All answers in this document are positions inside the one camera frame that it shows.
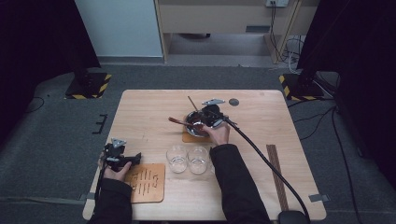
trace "empty glass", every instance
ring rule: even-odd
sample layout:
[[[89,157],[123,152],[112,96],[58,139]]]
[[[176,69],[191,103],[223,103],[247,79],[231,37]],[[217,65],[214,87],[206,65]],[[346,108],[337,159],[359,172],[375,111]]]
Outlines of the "empty glass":
[[[190,171],[194,174],[203,174],[209,164],[209,153],[204,147],[194,147],[187,155]]]
[[[187,150],[183,146],[172,146],[166,151],[169,168],[175,173],[182,173],[187,168]]]

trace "electrical outlet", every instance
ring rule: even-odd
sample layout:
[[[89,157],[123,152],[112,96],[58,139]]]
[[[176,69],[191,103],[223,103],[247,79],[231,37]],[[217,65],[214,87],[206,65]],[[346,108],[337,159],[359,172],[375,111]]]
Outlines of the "electrical outlet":
[[[265,5],[267,7],[273,7],[274,3],[276,7],[286,7],[289,3],[289,0],[267,0]]]

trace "wooden ruler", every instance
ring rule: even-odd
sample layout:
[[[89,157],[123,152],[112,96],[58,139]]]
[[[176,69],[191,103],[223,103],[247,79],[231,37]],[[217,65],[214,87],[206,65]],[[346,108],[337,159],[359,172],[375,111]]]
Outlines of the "wooden ruler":
[[[271,164],[275,166],[275,168],[279,171],[280,174],[280,165],[279,158],[277,157],[277,151],[275,145],[267,145],[268,157],[270,159]],[[289,211],[288,199],[286,198],[285,185],[282,180],[273,172],[277,197],[279,199],[280,209],[282,211]]]

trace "small tag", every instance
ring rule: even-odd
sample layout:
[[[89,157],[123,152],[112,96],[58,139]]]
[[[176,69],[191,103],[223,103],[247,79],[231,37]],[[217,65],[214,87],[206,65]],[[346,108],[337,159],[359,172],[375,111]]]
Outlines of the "small tag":
[[[95,193],[89,192],[89,193],[87,194],[87,196],[86,196],[86,199],[92,199],[92,200],[94,200],[94,199],[95,199]]]
[[[314,202],[319,202],[319,201],[323,201],[324,203],[328,202],[330,200],[329,195],[327,194],[313,194],[313,195],[309,195],[309,200],[311,200],[311,203]]]
[[[87,200],[87,195],[86,194],[80,194],[78,197],[79,201],[86,201]]]

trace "black sleeve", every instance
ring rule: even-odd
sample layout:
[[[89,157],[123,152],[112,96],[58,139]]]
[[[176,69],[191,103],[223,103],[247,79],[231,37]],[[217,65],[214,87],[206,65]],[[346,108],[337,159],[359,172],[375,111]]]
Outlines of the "black sleeve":
[[[222,209],[228,223],[270,224],[264,203],[238,148],[231,144],[214,147],[210,150],[210,157],[215,166]]]
[[[132,189],[129,185],[114,179],[104,178],[99,200],[88,224],[130,224],[132,221]]]

